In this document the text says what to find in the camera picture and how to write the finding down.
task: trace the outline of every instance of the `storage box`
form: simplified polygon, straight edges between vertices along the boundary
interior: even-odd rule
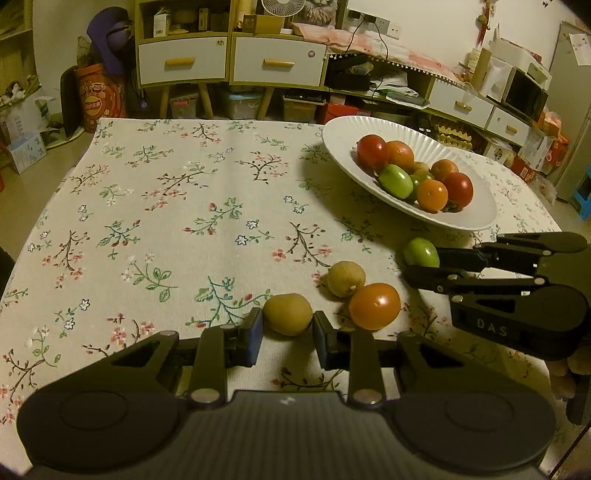
[[[339,105],[337,103],[327,103],[320,109],[319,121],[321,124],[326,124],[333,118],[348,115],[363,115],[371,116],[371,112],[361,110],[352,105]]]
[[[242,31],[248,33],[278,34],[283,28],[284,17],[274,15],[244,15]]]
[[[525,163],[519,155],[515,156],[513,160],[513,165],[511,166],[511,171],[515,173],[517,176],[523,179],[524,182],[530,184],[537,172],[531,168],[527,163]]]
[[[197,118],[198,100],[199,89],[196,85],[177,86],[169,101],[173,118]]]
[[[154,38],[168,35],[171,18],[172,15],[166,12],[154,15]]]
[[[301,124],[313,123],[316,108],[325,103],[322,95],[314,95],[312,92],[308,94],[297,91],[288,92],[283,96],[283,120]]]
[[[261,106],[261,92],[230,93],[222,90],[222,103],[226,114],[232,120],[251,120]]]
[[[532,127],[519,156],[534,170],[542,171],[553,142],[553,137],[546,137],[541,130]]]
[[[29,133],[15,140],[8,146],[16,171],[21,174],[27,168],[45,157],[45,145],[41,134]]]
[[[14,105],[0,109],[0,124],[7,144],[27,133],[39,133],[49,125],[48,97],[42,88]]]

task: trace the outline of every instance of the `small yellow fruit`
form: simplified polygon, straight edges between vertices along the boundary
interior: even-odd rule
[[[282,335],[297,336],[306,331],[312,321],[312,307],[298,293],[274,295],[262,309],[265,321]]]
[[[330,267],[326,284],[333,295],[345,299],[365,285],[365,272],[355,262],[338,262]]]

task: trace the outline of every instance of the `black device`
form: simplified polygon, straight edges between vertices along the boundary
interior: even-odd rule
[[[450,297],[455,327],[543,360],[560,360],[589,341],[591,247],[576,233],[499,235],[473,249],[438,248],[441,268],[412,266],[411,287]],[[467,272],[499,268],[528,278],[474,278]],[[588,375],[577,375],[567,403],[574,424],[591,420]]]
[[[406,278],[451,295],[454,325],[541,358],[564,358],[589,316],[589,284],[581,280],[590,252],[570,233],[502,235],[473,250],[439,249],[442,268],[410,267]],[[532,278],[481,280],[465,272],[485,267]],[[559,316],[554,301],[569,304]],[[507,335],[493,337],[479,319]],[[375,340],[362,329],[335,330],[322,312],[312,332],[321,367],[349,371],[346,396],[237,391],[228,401],[226,369],[256,363],[260,309],[241,326],[208,328],[200,338],[160,332],[41,388],[17,418],[34,465],[25,478],[545,478],[537,465],[556,420],[534,390],[412,333]],[[187,393],[176,397],[189,365]],[[400,398],[386,400],[381,368],[394,370]]]

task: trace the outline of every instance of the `fan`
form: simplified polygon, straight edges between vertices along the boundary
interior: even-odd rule
[[[302,11],[306,0],[261,0],[267,12],[276,17],[293,17]]]

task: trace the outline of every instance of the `metal screw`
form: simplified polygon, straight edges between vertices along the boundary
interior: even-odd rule
[[[380,403],[383,397],[380,392],[376,392],[371,388],[361,388],[353,394],[353,399],[363,405],[375,405],[376,403]]]
[[[189,395],[195,403],[204,403],[206,405],[217,402],[220,396],[220,392],[212,388],[199,388],[198,390],[193,390]]]

